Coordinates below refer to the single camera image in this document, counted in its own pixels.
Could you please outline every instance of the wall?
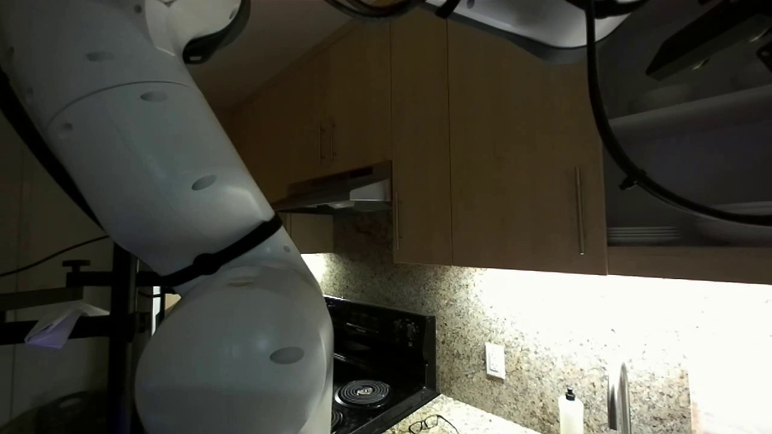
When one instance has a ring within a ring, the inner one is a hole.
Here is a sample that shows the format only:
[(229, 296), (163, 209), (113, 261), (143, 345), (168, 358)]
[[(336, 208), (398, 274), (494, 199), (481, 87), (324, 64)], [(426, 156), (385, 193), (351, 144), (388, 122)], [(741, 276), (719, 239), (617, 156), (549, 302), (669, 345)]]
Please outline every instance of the wall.
[[(0, 269), (43, 257), (64, 245), (99, 237), (48, 173), (0, 118)], [(90, 257), (95, 269), (112, 267), (112, 244), (102, 240), (60, 256), (17, 276), (0, 291), (52, 290), (66, 284), (60, 261)], [(88, 302), (110, 305), (105, 290)], [(10, 321), (38, 319), (43, 309), (14, 310)], [(66, 392), (107, 384), (107, 340), (75, 340), (66, 350), (0, 347), (0, 425)]]
[[(437, 315), (440, 387), (539, 431), (558, 431), (556, 399), (567, 386), (587, 402), (587, 431), (605, 431), (609, 370), (617, 361), (630, 368), (638, 434), (691, 431), (698, 402), (706, 425), (737, 421), (772, 386), (767, 370), (753, 370), (755, 384), (732, 380), (743, 378), (749, 358), (772, 361), (765, 284), (306, 261), (326, 293)], [(484, 374), (484, 341), (508, 345), (508, 380)]]

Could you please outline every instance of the upper kitchen cabinet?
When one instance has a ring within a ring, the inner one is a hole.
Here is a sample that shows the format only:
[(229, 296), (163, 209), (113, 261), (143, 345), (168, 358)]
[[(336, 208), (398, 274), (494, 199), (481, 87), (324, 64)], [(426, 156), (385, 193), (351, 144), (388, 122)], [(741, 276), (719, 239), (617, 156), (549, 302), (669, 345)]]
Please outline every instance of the upper kitchen cabinet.
[[(759, 38), (710, 63), (672, 63), (648, 74), (660, 48), (706, 5), (663, 1), (634, 14), (598, 57), (610, 128), (632, 161), (669, 190), (719, 209), (772, 214), (772, 74)], [(621, 188), (609, 161), (610, 272), (772, 269), (772, 228), (728, 225), (667, 205), (642, 188)]]
[(388, 21), (363, 21), (320, 56), (326, 173), (391, 158)]
[(450, 32), (455, 263), (605, 269), (604, 158), (584, 64)]
[(310, 68), (295, 68), (229, 118), (233, 140), (271, 203), (288, 196), (295, 176), (321, 170), (315, 77)]
[(451, 263), (450, 23), (416, 9), (391, 23), (394, 257)]

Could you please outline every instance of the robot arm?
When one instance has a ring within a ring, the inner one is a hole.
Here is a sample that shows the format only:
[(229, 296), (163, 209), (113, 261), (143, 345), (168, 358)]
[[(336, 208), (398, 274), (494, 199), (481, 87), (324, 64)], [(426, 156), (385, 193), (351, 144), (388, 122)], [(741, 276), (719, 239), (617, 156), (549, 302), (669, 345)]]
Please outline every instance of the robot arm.
[[(239, 0), (5, 0), (3, 69), (102, 226), (160, 274), (275, 217), (194, 85), (186, 48)], [(330, 431), (330, 319), (288, 232), (176, 286), (146, 347), (153, 434)]]

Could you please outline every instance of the bottle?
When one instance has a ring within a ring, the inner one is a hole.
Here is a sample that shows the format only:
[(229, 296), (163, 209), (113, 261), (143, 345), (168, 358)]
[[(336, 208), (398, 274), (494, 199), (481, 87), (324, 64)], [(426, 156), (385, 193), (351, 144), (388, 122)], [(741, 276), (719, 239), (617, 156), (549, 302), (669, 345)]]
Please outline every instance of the bottle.
[(584, 434), (584, 402), (567, 387), (558, 397), (561, 434)]

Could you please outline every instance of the black stripe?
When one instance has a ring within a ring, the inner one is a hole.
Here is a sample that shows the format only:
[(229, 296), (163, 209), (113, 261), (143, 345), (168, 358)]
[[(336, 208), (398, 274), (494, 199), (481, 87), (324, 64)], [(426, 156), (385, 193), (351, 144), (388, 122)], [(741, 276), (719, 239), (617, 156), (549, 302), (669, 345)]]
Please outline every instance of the black stripe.
[(461, 1), (461, 0), (446, 0), (446, 1), (443, 1), (443, 8), (437, 8), (434, 14), (443, 16), (443, 18), (450, 18), (450, 16), (456, 12), (458, 1)]
[(260, 221), (253, 232), (250, 232), (244, 239), (239, 239), (236, 244), (217, 251), (217, 252), (204, 252), (199, 256), (188, 267), (176, 269), (172, 274), (168, 274), (163, 281), (168, 290), (175, 290), (183, 281), (190, 281), (201, 274), (216, 274), (222, 264), (227, 264), (229, 261), (244, 256), (247, 251), (260, 245), (263, 240), (268, 240), (274, 234), (279, 234), (282, 228), (282, 220), (275, 214), (268, 221)]
[(233, 42), (244, 32), (250, 16), (251, 16), (251, 0), (241, 0), (239, 12), (233, 18), (233, 23), (227, 23), (217, 34), (207, 34), (207, 35), (201, 35), (201, 38), (194, 38), (186, 42), (183, 59), (188, 64), (201, 64), (201, 63), (211, 59), (216, 56), (216, 51)]

